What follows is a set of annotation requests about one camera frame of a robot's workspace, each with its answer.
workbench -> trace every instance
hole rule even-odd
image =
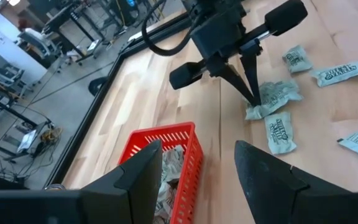
[[[244,18],[244,25],[251,30],[262,24],[264,15],[282,2],[246,1],[244,6],[251,12]],[[282,55],[298,44],[305,48],[315,68],[358,60],[358,0],[303,2],[309,16],[286,34],[264,40],[264,52],[258,57],[260,83],[294,78],[305,98],[277,111],[291,113],[298,146],[277,157],[358,192],[358,154],[336,142],[358,130],[358,77],[319,88],[308,72],[290,75],[282,60]],[[158,46],[171,49],[186,32]],[[244,121],[246,103],[240,93],[208,73],[199,82],[173,90],[169,73],[185,62],[199,60],[201,56],[192,41],[172,57],[161,57],[146,49],[125,59],[79,146],[64,186],[83,187],[114,169],[131,132],[192,121],[204,151],[193,223],[253,223],[237,177],[234,145],[236,140],[245,140],[270,152],[264,120]],[[229,63],[244,72],[239,57],[231,58]]]

concrete floor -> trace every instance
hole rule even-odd
[[[163,14],[165,16],[181,10],[182,5],[180,0],[168,0]],[[89,10],[90,15],[97,24],[101,24],[106,17],[100,7],[94,6]],[[91,30],[90,26],[80,19],[80,23],[85,26],[93,37],[97,35]],[[74,24],[68,22],[62,27],[64,34],[75,45],[87,47],[90,43],[84,33],[82,33]],[[112,37],[115,26],[112,25],[106,30],[106,37]],[[30,189],[41,189],[47,178],[49,177],[55,163],[60,157],[60,154],[68,144],[70,138],[77,131],[80,123],[82,122],[86,112],[89,110],[94,97],[88,92],[88,84],[91,80],[98,77],[106,76],[117,58],[119,49],[127,39],[140,31],[138,28],[130,27],[123,36],[115,41],[113,47],[106,50],[104,46],[98,49],[98,58],[89,58],[83,62],[80,67],[77,64],[70,66],[63,66],[61,73],[56,72],[56,64],[48,70],[47,74],[41,80],[41,84],[34,87],[34,93],[29,93],[25,96],[25,100],[21,101],[18,105],[13,106],[15,110],[33,119],[37,123],[45,121],[45,118],[33,112],[38,111],[46,115],[55,123],[56,126],[62,127],[62,137],[54,151],[48,151],[44,155],[36,158],[34,162],[29,156],[16,159],[16,164],[10,164],[2,161],[6,155],[0,153],[0,170],[9,170],[6,173],[19,173],[23,167],[21,174],[32,163],[31,168],[25,174],[32,174],[26,181],[25,186]],[[0,146],[15,152],[16,148],[4,141],[2,137],[8,134],[14,138],[21,139],[22,134],[15,130],[14,125],[22,121],[16,119],[9,113],[0,112]],[[11,179],[11,175],[7,174],[6,179]]]

wooden tabletop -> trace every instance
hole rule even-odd
[[[284,0],[248,0],[244,24],[251,30]],[[262,42],[258,58],[260,83],[291,78],[282,54],[302,45],[315,68],[358,60],[358,0],[303,0],[309,16],[280,37]],[[165,39],[170,49],[186,31]],[[169,73],[185,62],[197,62],[193,42],[172,57],[143,50],[126,59],[100,107],[64,180],[69,189],[83,187],[117,166],[130,133],[136,129],[193,121],[204,151],[194,223],[252,223],[234,164],[234,144],[242,139],[270,152],[264,121],[244,121],[246,104],[228,83],[205,74],[200,82],[173,90]],[[230,59],[244,72],[238,57]],[[358,191],[358,154],[336,142],[358,130],[358,77],[319,88],[307,72],[292,76],[305,99],[289,111],[298,145],[278,156],[324,180]]]

person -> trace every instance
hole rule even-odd
[[[27,21],[27,19],[20,18],[18,22],[18,30],[20,32],[26,32],[30,35],[33,35],[35,38],[41,40],[44,42],[48,47],[52,45],[52,41],[48,40],[45,35],[41,34],[40,32],[37,32],[33,28],[31,28],[30,23]]]

red plastic basket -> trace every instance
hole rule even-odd
[[[203,150],[192,122],[134,131],[128,139],[118,164],[122,164],[148,143],[160,139],[163,151],[181,145],[185,150],[185,163],[180,175],[177,195],[170,224],[190,224],[197,198],[197,188],[203,163]]]

